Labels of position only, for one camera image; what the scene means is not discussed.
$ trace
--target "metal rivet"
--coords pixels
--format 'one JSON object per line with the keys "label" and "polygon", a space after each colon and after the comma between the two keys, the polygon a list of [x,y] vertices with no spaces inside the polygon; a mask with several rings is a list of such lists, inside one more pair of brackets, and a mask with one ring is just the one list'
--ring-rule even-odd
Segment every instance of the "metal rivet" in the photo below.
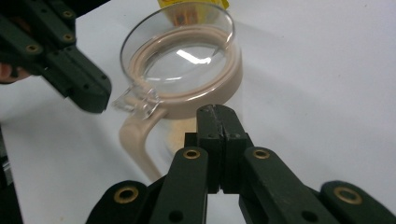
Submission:
{"label": "metal rivet", "polygon": [[353,189],[349,189],[346,187],[337,187],[334,189],[334,194],[337,196],[338,199],[345,203],[350,203],[350,204],[361,204],[363,202],[363,199],[359,195],[358,192],[356,192]]}
{"label": "metal rivet", "polygon": [[116,203],[131,203],[139,195],[139,190],[134,186],[125,186],[114,193],[114,201]]}
{"label": "metal rivet", "polygon": [[253,156],[257,159],[268,159],[270,157],[270,153],[264,149],[256,149],[253,151]]}
{"label": "metal rivet", "polygon": [[37,46],[37,45],[26,46],[26,51],[31,52],[31,53],[38,51],[38,49],[39,49],[39,46]]}
{"label": "metal rivet", "polygon": [[197,159],[201,156],[201,153],[195,149],[187,150],[183,153],[183,156],[189,160]]}
{"label": "metal rivet", "polygon": [[64,17],[66,17],[66,18],[70,18],[73,16],[73,12],[71,12],[71,11],[64,11],[63,14],[64,14]]}
{"label": "metal rivet", "polygon": [[74,36],[71,35],[71,34],[65,34],[64,35],[64,40],[65,41],[72,41],[72,40],[74,40]]}

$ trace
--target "glass mug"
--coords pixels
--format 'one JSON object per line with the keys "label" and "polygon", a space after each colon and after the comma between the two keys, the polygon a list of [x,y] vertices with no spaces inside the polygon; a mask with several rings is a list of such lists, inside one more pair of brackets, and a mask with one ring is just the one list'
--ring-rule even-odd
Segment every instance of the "glass mug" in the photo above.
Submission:
{"label": "glass mug", "polygon": [[131,115],[120,142],[152,181],[162,175],[145,144],[160,119],[189,119],[222,105],[242,81],[242,56],[231,16],[221,7],[188,2],[146,17],[126,37],[120,61],[130,87],[113,105]]}

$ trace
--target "mug handle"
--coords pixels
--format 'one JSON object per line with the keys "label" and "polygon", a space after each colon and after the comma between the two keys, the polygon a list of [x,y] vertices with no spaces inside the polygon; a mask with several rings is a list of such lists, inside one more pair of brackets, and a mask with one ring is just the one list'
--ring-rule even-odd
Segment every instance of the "mug handle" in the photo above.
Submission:
{"label": "mug handle", "polygon": [[146,151],[146,140],[154,125],[167,113],[167,109],[158,107],[147,119],[131,115],[120,128],[123,148],[151,181],[161,178],[162,175]]}

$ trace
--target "white surface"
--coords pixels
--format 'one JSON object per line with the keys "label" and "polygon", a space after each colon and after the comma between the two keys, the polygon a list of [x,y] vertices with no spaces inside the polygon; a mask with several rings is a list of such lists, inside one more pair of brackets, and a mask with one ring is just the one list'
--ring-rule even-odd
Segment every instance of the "white surface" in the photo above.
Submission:
{"label": "white surface", "polygon": [[[78,19],[78,46],[125,89],[123,38],[157,2],[112,0]],[[230,1],[242,47],[240,106],[256,146],[314,189],[340,179],[396,213],[396,2]],[[91,115],[40,77],[0,87],[0,121],[25,223],[84,223],[102,194],[149,184],[118,141],[126,115]],[[170,158],[163,156],[166,173]],[[237,197],[209,197],[207,223],[243,223]]]}

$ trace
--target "transparent glass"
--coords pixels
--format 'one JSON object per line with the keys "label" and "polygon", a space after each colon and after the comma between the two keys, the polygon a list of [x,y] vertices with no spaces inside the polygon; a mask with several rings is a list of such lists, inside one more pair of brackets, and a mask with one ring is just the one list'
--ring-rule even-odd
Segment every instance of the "transparent glass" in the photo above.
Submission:
{"label": "transparent glass", "polygon": [[130,88],[114,106],[146,119],[167,96],[200,92],[224,69],[233,36],[230,15],[212,4],[180,3],[154,12],[122,45]]}

